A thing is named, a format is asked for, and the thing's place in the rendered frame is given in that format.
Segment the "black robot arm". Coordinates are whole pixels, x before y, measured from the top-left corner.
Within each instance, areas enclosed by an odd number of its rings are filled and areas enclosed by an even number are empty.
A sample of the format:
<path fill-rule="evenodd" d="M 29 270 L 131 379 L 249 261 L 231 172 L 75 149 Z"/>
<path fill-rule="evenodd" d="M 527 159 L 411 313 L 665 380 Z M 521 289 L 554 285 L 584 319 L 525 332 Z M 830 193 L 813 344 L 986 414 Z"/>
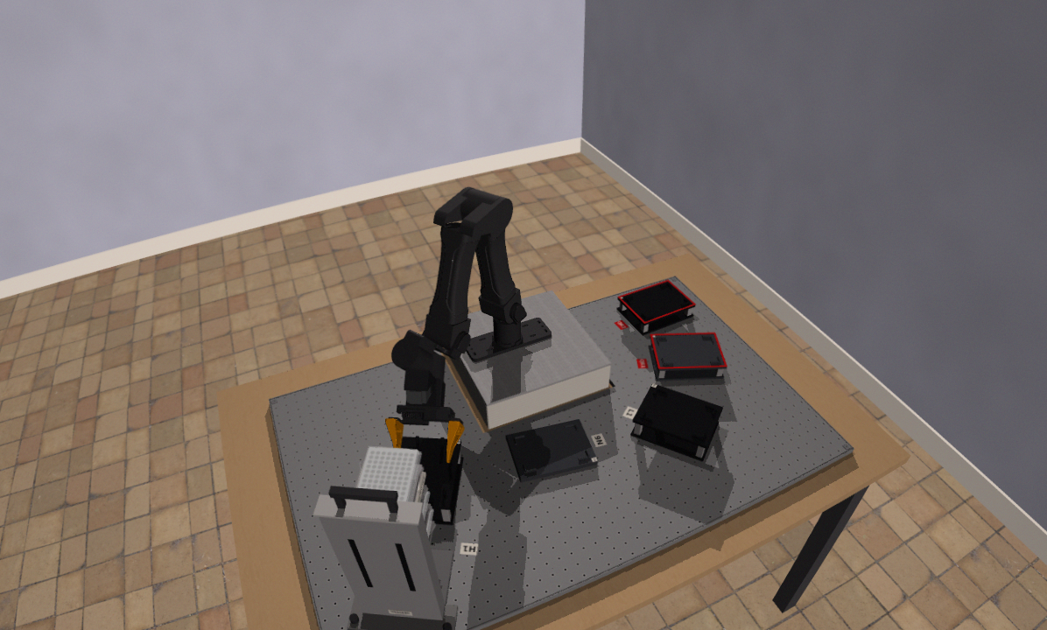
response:
<path fill-rule="evenodd" d="M 541 318 L 524 320 L 527 312 L 520 290 L 512 280 L 506 250 L 506 227 L 512 213 L 513 204 L 507 197 L 470 186 L 436 211 L 435 224 L 442 226 L 442 255 L 435 300 L 429 303 L 423 333 L 408 330 L 391 352 L 394 364 L 406 372 L 406 404 L 444 407 L 445 356 L 435 350 L 456 361 L 467 351 L 472 362 L 478 362 L 552 337 Z M 478 338 L 471 338 L 471 319 L 467 317 L 474 254 L 482 283 L 480 307 L 493 318 L 493 332 Z"/>

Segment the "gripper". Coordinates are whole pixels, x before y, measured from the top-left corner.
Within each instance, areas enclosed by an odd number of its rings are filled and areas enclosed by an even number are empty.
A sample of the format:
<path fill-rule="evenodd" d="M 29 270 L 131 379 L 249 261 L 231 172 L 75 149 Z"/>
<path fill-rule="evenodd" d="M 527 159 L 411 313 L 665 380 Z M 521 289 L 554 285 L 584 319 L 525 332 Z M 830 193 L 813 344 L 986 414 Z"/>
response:
<path fill-rule="evenodd" d="M 429 425 L 429 422 L 447 422 L 447 448 L 446 462 L 450 463 L 456 446 L 456 440 L 462 436 L 464 426 L 460 418 L 455 418 L 455 412 L 450 407 L 435 406 L 414 406 L 414 404 L 398 404 L 398 417 L 386 418 L 386 425 L 389 437 L 394 443 L 394 448 L 401 448 L 404 425 Z M 398 428 L 398 430 L 397 430 Z M 459 429 L 460 428 L 460 429 Z"/>

